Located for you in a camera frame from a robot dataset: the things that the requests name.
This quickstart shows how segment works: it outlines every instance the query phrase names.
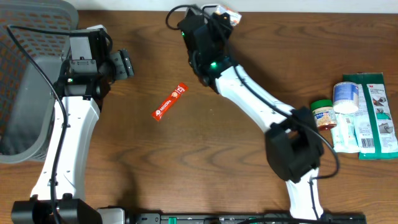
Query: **blue and white can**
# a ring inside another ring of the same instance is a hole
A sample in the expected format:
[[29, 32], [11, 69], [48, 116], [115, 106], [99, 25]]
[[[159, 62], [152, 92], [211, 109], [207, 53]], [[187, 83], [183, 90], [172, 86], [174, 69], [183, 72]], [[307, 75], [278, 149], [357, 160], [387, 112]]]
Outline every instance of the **blue and white can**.
[[351, 114], [359, 110], [359, 88], [356, 83], [341, 82], [335, 85], [333, 109], [342, 114]]

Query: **red wrapper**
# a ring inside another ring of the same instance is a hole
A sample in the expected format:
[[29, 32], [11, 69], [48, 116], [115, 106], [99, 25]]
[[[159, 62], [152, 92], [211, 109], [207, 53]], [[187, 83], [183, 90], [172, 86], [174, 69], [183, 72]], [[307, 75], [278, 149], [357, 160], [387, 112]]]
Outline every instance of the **red wrapper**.
[[180, 83], [176, 89], [170, 94], [169, 97], [161, 104], [161, 106], [152, 113], [152, 116], [157, 120], [160, 121], [162, 116], [166, 111], [172, 107], [172, 105], [177, 102], [177, 100], [181, 97], [182, 93], [188, 90], [188, 87], [184, 83]]

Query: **wood grain surface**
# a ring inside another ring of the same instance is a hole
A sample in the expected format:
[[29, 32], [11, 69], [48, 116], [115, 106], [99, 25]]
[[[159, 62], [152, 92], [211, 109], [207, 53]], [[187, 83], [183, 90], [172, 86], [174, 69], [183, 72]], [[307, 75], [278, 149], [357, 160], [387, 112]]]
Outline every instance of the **wood grain surface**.
[[[165, 213], [289, 209], [285, 183], [266, 161], [261, 130], [199, 83], [180, 33], [165, 26], [166, 12], [79, 16], [80, 27], [103, 24], [114, 49], [128, 49], [136, 72], [115, 83], [104, 100], [87, 161], [89, 205]], [[331, 98], [344, 73], [384, 72], [398, 127], [397, 15], [243, 13], [231, 44], [258, 84], [296, 108]], [[180, 82], [190, 89], [157, 122], [150, 114]], [[398, 161], [360, 161], [357, 154], [340, 154], [340, 161], [339, 175], [319, 182], [323, 208], [363, 212], [371, 224], [396, 223]], [[11, 222], [15, 200], [29, 198], [42, 165], [0, 165], [1, 223]], [[326, 152], [321, 174], [334, 167]]]

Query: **white wall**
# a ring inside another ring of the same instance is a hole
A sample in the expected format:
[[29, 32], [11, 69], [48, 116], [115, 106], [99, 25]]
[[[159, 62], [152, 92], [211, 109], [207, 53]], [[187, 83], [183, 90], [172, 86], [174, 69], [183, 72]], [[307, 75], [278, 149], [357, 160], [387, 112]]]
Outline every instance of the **white wall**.
[[169, 11], [179, 4], [226, 3], [237, 11], [398, 13], [398, 0], [65, 0], [77, 9]]

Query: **plastic basket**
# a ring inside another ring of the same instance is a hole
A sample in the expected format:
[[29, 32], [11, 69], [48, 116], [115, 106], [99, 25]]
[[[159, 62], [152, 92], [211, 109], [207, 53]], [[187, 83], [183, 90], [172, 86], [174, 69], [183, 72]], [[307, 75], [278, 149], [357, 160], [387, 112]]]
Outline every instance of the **plastic basket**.
[[[52, 31], [75, 30], [78, 13], [59, 0], [0, 0], [0, 163], [43, 161], [52, 132], [54, 98], [37, 70], [9, 38], [9, 24]], [[69, 38], [13, 29], [52, 82], [70, 50]]]

